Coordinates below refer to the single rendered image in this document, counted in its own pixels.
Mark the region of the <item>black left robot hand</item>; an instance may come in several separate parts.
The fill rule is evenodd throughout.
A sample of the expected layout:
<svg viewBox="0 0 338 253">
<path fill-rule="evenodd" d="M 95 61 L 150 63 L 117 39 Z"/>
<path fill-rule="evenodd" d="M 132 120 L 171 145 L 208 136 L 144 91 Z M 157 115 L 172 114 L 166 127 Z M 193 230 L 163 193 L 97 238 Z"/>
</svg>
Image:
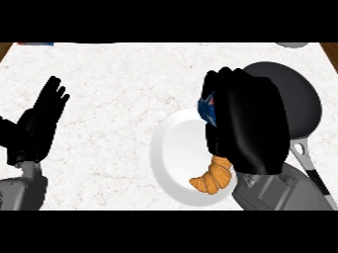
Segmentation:
<svg viewBox="0 0 338 253">
<path fill-rule="evenodd" d="M 35 105 L 12 123 L 0 116 L 0 146 L 7 148 L 7 164 L 39 163 L 48 156 L 55 124 L 63 112 L 69 95 L 60 79 L 49 77 L 41 90 Z"/>
</svg>

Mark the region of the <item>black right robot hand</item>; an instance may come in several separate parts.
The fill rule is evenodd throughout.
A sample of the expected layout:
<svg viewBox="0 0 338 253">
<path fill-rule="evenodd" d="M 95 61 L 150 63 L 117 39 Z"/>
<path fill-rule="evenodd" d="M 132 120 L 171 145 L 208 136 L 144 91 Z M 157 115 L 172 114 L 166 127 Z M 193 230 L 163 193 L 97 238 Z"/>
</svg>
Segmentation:
<svg viewBox="0 0 338 253">
<path fill-rule="evenodd" d="M 208 151 L 234 171 L 276 175 L 287 155 L 289 134 L 279 89 L 240 68 L 209 70 L 199 99 L 214 94 L 215 126 L 205 124 Z"/>
</svg>

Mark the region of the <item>blue can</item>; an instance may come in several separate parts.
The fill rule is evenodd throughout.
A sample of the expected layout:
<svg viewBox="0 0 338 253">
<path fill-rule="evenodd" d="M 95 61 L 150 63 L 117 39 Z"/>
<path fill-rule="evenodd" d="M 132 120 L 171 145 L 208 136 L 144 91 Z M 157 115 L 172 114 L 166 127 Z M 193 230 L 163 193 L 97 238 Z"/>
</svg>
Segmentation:
<svg viewBox="0 0 338 253">
<path fill-rule="evenodd" d="M 211 92 L 205 99 L 197 100 L 197 113 L 200 118 L 215 127 L 214 94 Z"/>
</svg>

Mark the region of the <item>black frying pan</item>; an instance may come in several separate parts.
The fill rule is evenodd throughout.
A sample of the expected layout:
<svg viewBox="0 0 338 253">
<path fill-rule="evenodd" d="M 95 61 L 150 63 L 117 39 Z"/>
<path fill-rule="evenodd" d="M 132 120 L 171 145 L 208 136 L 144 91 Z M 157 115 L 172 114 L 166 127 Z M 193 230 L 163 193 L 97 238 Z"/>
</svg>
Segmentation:
<svg viewBox="0 0 338 253">
<path fill-rule="evenodd" d="M 304 169 L 298 171 L 314 183 L 336 211 L 336 204 L 314 169 L 307 148 L 307 138 L 317 128 L 321 117 L 320 100 L 313 86 L 301 74 L 279 63 L 255 62 L 243 70 L 252 76 L 268 77 L 279 88 L 287 121 L 289 151 Z"/>
</svg>

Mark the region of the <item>white plate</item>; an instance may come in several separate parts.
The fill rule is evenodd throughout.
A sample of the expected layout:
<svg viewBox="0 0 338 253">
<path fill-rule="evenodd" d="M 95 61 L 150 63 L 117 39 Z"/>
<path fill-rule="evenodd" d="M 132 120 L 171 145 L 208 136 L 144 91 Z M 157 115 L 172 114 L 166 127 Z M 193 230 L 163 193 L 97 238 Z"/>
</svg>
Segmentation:
<svg viewBox="0 0 338 253">
<path fill-rule="evenodd" d="M 154 178 L 169 197 L 191 207 L 219 203 L 231 194 L 236 182 L 214 195 L 200 193 L 188 184 L 211 162 L 205 141 L 205 121 L 194 108 L 174 112 L 160 122 L 150 144 L 150 165 Z"/>
</svg>

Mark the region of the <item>brown croissant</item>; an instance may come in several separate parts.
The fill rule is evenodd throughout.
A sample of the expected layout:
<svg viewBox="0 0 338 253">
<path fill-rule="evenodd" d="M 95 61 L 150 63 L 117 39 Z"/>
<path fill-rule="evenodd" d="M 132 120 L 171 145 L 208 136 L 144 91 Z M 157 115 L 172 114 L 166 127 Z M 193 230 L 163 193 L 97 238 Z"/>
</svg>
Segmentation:
<svg viewBox="0 0 338 253">
<path fill-rule="evenodd" d="M 200 177 L 190 178 L 188 184 L 197 192 L 214 195 L 219 189 L 228 186 L 231 163 L 219 156 L 212 156 L 208 170 Z"/>
</svg>

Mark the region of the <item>grey round object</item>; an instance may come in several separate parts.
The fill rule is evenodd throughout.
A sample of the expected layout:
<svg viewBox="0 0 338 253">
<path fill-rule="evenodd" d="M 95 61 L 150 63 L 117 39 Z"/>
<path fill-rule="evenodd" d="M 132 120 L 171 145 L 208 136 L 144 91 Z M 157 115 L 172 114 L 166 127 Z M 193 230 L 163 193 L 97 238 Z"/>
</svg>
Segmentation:
<svg viewBox="0 0 338 253">
<path fill-rule="evenodd" d="M 277 45 L 287 48 L 299 48 L 304 47 L 308 42 L 276 42 Z"/>
</svg>

